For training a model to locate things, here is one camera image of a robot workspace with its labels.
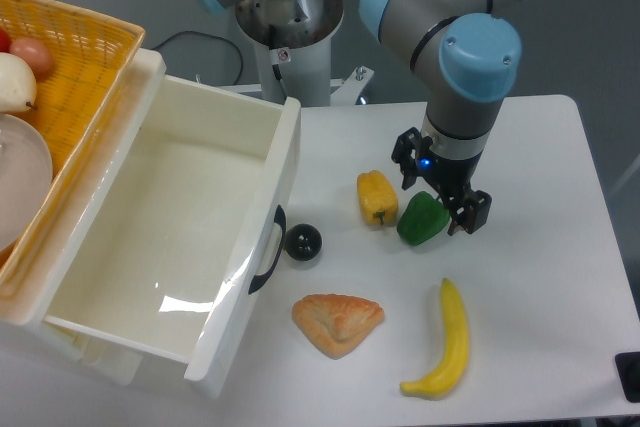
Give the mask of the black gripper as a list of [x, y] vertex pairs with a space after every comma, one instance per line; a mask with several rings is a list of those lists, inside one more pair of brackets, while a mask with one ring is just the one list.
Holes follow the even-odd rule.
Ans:
[[[420, 132], [412, 127], [395, 141], [391, 160], [402, 174], [401, 188], [408, 190], [424, 173], [425, 180], [438, 192], [449, 211], [449, 236], [458, 231], [473, 234], [488, 220], [491, 195], [471, 188], [471, 178], [487, 140], [488, 133], [471, 139], [455, 138], [425, 117]], [[420, 157], [429, 161], [429, 166], [423, 162], [419, 167]]]

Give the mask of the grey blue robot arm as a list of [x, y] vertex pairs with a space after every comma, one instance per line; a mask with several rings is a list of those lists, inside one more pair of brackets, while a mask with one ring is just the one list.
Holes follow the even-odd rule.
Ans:
[[[213, 14], [233, 9], [253, 44], [263, 97], [309, 106], [330, 100], [330, 41], [342, 0], [200, 0]], [[449, 212], [452, 230], [473, 233], [491, 197], [471, 178], [517, 77], [522, 44], [498, 17], [521, 0], [359, 0], [363, 25], [427, 87], [420, 128], [392, 152], [405, 187], [423, 179]]]

